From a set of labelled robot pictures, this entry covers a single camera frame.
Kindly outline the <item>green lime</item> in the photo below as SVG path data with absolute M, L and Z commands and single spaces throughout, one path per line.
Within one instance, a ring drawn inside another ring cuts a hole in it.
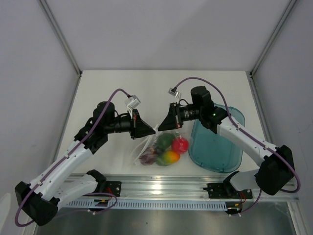
M 156 145 L 157 147 L 165 150 L 167 149 L 169 146 L 171 146 L 173 140 L 175 139 L 175 136 L 171 133 L 162 133 L 161 135 L 159 135 L 157 141 L 156 141 Z

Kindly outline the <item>dark red apple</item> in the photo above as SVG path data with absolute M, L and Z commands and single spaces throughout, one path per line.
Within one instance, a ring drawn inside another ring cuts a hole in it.
M 152 165 L 156 162 L 158 155 L 155 153 L 143 153 L 139 157 L 139 161 L 142 165 Z

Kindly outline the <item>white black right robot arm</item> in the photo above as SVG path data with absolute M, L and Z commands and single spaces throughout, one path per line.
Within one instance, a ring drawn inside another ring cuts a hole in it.
M 248 154 L 259 168 L 229 176 L 223 186 L 228 197 L 235 197 L 248 188 L 259 188 L 268 195 L 284 191 L 283 187 L 295 177 L 291 149 L 286 145 L 277 147 L 248 131 L 230 115 L 227 107 L 214 105 L 206 87 L 194 87 L 191 98 L 192 103 L 186 106 L 171 103 L 158 130 L 179 129 L 186 121 L 198 120 L 204 128 L 228 139 Z

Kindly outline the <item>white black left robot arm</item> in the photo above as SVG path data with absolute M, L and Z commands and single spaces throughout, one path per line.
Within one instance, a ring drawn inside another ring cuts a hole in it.
M 64 155 L 30 183 L 16 185 L 19 212 L 25 212 L 32 222 L 43 226 L 55 217 L 62 206 L 81 196 L 113 196 L 108 190 L 106 177 L 94 169 L 68 186 L 64 185 L 64 181 L 108 141 L 109 134 L 128 132 L 132 139 L 155 134 L 136 109 L 140 101 L 132 96 L 125 104 L 127 113 L 116 116 L 113 103 L 100 102 Z

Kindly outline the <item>orange fruit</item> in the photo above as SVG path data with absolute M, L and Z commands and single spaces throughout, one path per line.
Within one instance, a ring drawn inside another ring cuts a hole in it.
M 156 164 L 158 166 L 169 166 L 180 160 L 180 154 L 173 151 L 168 150 L 159 155 L 156 159 Z

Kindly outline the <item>dark purple plum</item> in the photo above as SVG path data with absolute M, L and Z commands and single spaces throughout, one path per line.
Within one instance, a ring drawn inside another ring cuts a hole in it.
M 164 151 L 165 151 L 164 149 L 159 148 L 157 146 L 154 146 L 153 150 L 154 150 L 153 153 L 156 154 L 156 155 L 162 155 L 164 153 Z

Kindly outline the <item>clear zip top bag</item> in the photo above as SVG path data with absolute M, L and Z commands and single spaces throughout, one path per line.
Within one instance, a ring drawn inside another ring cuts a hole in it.
M 190 149 L 193 138 L 179 129 L 159 131 L 146 137 L 131 152 L 132 165 L 168 167 L 180 161 Z

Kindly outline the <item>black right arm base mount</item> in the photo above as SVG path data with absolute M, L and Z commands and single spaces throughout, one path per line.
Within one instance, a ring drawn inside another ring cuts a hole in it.
M 204 188 L 210 199 L 252 199 L 250 189 L 237 191 L 233 186 L 224 183 L 208 183 Z

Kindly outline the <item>red tomato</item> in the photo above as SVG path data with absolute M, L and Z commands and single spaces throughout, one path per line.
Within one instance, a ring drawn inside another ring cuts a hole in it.
M 183 137 L 178 137 L 173 140 L 171 148 L 173 151 L 183 154 L 189 149 L 189 141 Z

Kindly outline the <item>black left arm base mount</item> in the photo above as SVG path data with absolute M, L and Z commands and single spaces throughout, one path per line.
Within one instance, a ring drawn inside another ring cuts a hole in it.
M 95 169 L 88 171 L 87 175 L 93 177 L 97 182 L 94 193 L 96 192 L 110 193 L 115 195 L 116 197 L 120 196 L 122 189 L 121 181 L 108 181 L 107 178 L 102 173 Z

